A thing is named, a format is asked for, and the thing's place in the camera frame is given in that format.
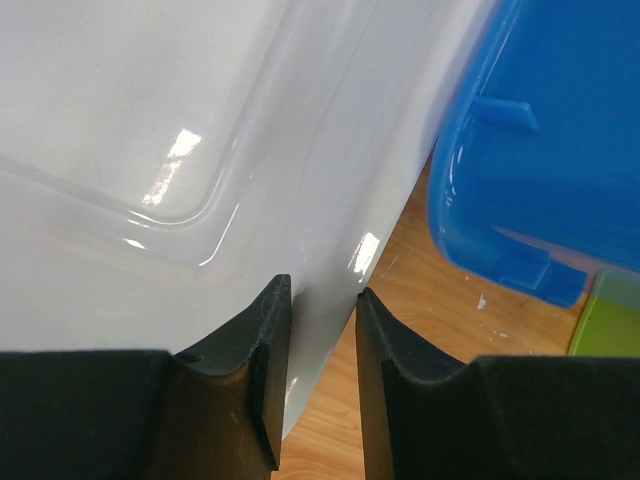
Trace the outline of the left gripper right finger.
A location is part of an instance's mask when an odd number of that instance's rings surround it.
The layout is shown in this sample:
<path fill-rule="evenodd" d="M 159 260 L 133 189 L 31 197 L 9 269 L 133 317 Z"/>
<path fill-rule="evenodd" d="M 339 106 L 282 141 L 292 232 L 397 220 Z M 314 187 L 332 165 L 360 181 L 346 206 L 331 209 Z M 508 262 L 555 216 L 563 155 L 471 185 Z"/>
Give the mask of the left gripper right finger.
<path fill-rule="evenodd" d="M 635 479 L 635 358 L 480 356 L 463 363 L 371 290 L 356 308 L 369 479 Z"/>

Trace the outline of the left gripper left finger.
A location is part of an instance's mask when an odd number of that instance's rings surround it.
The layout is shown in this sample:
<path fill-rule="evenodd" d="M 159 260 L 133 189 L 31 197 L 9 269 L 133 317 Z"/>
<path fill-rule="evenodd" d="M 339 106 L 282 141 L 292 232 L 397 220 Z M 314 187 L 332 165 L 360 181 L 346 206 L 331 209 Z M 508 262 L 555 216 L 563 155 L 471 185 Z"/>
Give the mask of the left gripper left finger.
<path fill-rule="evenodd" d="M 5 352 L 5 479 L 267 479 L 280 464 L 291 278 L 177 353 Z"/>

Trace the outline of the green plastic basin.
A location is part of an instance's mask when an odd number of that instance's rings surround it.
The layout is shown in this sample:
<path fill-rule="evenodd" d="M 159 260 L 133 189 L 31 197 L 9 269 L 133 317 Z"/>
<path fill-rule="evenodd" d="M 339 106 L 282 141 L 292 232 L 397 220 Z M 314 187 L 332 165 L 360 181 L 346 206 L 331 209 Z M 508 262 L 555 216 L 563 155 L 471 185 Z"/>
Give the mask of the green plastic basin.
<path fill-rule="evenodd" d="M 639 357 L 639 274 L 601 271 L 569 345 L 572 356 Z"/>

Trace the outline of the white plastic tub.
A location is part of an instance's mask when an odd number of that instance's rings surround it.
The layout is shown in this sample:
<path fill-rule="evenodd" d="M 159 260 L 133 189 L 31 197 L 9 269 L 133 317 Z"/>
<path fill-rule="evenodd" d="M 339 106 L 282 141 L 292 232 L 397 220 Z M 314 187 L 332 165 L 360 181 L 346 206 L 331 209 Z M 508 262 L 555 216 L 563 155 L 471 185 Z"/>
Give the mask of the white plastic tub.
<path fill-rule="evenodd" d="M 1 347 L 181 351 L 277 274 L 284 430 L 492 1 L 5 1 Z"/>

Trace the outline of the blue plastic tub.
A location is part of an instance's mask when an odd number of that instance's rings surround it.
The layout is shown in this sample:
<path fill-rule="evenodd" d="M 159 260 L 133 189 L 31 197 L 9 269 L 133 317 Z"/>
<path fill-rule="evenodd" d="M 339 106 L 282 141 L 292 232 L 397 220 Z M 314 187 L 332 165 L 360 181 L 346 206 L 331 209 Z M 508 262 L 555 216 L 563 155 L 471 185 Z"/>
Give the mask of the blue plastic tub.
<path fill-rule="evenodd" d="M 639 5 L 501 1 L 432 157 L 433 242 L 563 308 L 639 268 Z"/>

